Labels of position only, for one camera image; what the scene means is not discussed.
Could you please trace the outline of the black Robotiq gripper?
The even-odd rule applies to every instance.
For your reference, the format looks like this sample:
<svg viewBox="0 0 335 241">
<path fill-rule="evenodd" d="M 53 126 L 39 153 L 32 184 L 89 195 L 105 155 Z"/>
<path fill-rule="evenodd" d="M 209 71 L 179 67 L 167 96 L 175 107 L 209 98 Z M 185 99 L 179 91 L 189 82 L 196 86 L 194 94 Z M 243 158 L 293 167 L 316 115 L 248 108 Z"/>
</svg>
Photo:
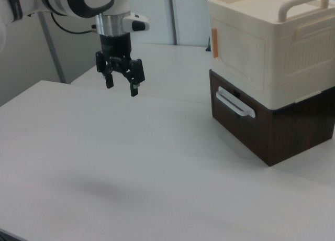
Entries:
<svg viewBox="0 0 335 241">
<path fill-rule="evenodd" d="M 131 36 L 126 33 L 120 36 L 100 35 L 102 51 L 95 54 L 96 69 L 105 77 L 108 89 L 114 86 L 112 71 L 123 73 L 130 84 L 132 97 L 138 95 L 138 87 L 145 80 L 141 59 L 131 59 Z"/>
</svg>

